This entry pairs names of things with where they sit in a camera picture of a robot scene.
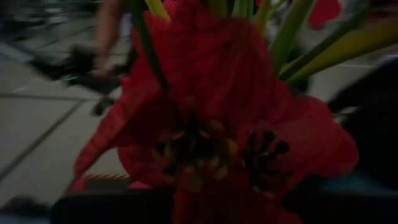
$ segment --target red flower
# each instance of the red flower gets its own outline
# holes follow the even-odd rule
[[[131,77],[124,80],[120,99],[79,155],[75,174],[81,175],[102,153],[118,147],[131,176],[154,187],[166,185],[164,164],[152,158],[150,149],[178,131],[171,97],[184,120],[194,111],[203,124],[221,121],[240,150],[248,148],[251,133],[275,130],[276,142],[287,142],[290,150],[270,167],[292,174],[271,188],[273,199],[252,190],[240,154],[224,179],[205,176],[201,192],[184,189],[182,175],[174,223],[299,222],[278,200],[307,175],[349,172],[358,160],[355,144],[324,103],[309,96],[293,98],[275,78],[265,41],[254,26],[242,19],[216,20],[202,2],[180,1],[171,22],[145,14],[170,95],[161,89],[138,47]]]

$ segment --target green leaf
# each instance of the green leaf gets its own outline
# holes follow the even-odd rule
[[[254,12],[254,0],[248,0],[248,7],[247,7],[247,17],[251,19],[253,17]]]
[[[248,16],[248,0],[235,0],[234,9],[232,11],[233,17],[246,18]]]
[[[279,74],[285,64],[295,43],[296,36],[313,6],[313,2],[314,0],[295,0],[290,6],[284,21],[279,27],[275,40],[269,47],[275,74]]]
[[[278,0],[278,2],[272,7],[268,14],[268,20],[272,19],[278,12],[279,8],[285,3],[286,0]]]
[[[328,47],[286,81],[289,85],[326,68],[398,43],[398,19],[389,19],[352,31]]]
[[[336,31],[334,31],[334,33],[329,35],[324,41],[310,50],[307,54],[286,65],[287,69],[282,71],[282,73],[279,75],[279,79],[282,81],[289,79],[301,68],[306,66],[306,64],[311,62],[317,55],[339,40],[342,36],[355,29],[366,18],[367,15],[367,9],[357,13],[348,22],[345,22],[343,25],[341,25]]]
[[[145,19],[144,19],[145,2],[130,0],[130,1],[128,1],[128,3],[129,3],[129,8],[130,8],[131,12],[134,14],[134,26],[137,29],[137,32],[139,34],[141,46],[146,55],[148,64],[149,64],[151,70],[153,71],[154,75],[158,79],[162,88],[165,89],[166,91],[168,91],[169,84],[167,83],[167,80],[163,74],[162,68],[160,66],[159,58],[156,54],[156,51],[152,44],[151,37],[149,35],[148,28],[145,23]]]
[[[264,34],[268,23],[268,12],[271,7],[271,0],[262,0],[259,10],[256,14],[256,26],[260,30],[260,34]]]
[[[145,0],[150,10],[150,13],[155,16],[160,16],[164,19],[170,20],[170,16],[167,14],[161,0]]]
[[[211,13],[214,16],[226,17],[228,13],[228,8],[226,5],[226,0],[209,0],[208,5]]]

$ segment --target gray floor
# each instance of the gray floor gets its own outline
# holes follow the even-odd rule
[[[92,20],[71,21],[23,44],[54,58],[66,57],[71,44],[93,44],[92,25]],[[127,49],[123,38],[112,61],[122,61]],[[325,70],[314,77],[310,94],[327,100],[371,64],[352,61]],[[15,195],[50,203],[59,198],[72,179],[77,154],[101,119],[89,114],[98,97],[48,82],[26,65],[0,58],[0,205]],[[115,150],[89,172],[124,174]]]

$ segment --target black object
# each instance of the black object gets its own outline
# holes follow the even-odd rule
[[[398,189],[397,74],[398,58],[345,88],[329,102],[334,113],[349,106],[357,107],[341,125],[358,145],[359,168],[394,190]]]
[[[60,199],[51,224],[171,223],[173,190],[82,192]]]
[[[313,177],[283,198],[283,206],[304,223],[398,223],[398,194],[356,194],[318,190]],[[51,224],[171,223],[173,190],[82,192],[60,199],[51,209]]]

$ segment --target flower bouquet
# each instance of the flower bouquet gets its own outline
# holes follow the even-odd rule
[[[286,59],[314,0],[295,0],[275,40],[261,1],[130,0],[138,58],[123,92],[75,164],[81,176],[118,149],[134,179],[175,187],[174,223],[299,223],[280,200],[308,175],[358,161],[324,102],[294,94],[311,75],[398,41],[398,20],[354,30],[361,11],[293,62]]]

